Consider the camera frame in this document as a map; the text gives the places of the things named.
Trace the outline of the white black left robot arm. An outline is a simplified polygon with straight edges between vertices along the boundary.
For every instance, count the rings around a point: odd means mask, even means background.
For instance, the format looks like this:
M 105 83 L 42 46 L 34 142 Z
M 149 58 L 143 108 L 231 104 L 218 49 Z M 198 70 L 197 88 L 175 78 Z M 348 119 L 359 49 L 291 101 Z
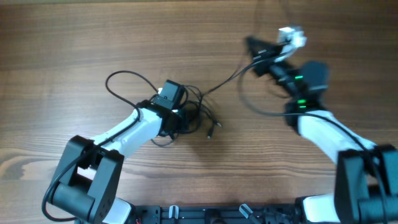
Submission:
M 184 92 L 182 85 L 168 80 L 109 131 L 91 139 L 72 137 L 43 197 L 43 214 L 53 222 L 66 220 L 49 214 L 51 204 L 71 214 L 75 223 L 127 223 L 134 207 L 116 196 L 124 160 L 147 141 L 173 137 L 184 128 L 178 112 Z

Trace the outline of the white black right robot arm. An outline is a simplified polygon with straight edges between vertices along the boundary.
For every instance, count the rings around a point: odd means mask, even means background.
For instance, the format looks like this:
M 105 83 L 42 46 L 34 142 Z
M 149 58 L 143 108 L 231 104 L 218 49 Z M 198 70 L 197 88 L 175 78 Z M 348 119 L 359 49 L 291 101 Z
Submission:
M 277 44 L 246 37 L 245 43 L 252 57 L 245 69 L 259 77 L 270 75 L 288 93 L 290 101 L 279 116 L 336 164 L 333 193 L 298 200 L 301 222 L 397 221 L 397 149 L 362 138 L 325 108 L 327 65 L 309 61 L 295 68 L 288 63 L 286 58 L 304 43 L 301 37 L 283 37 Z

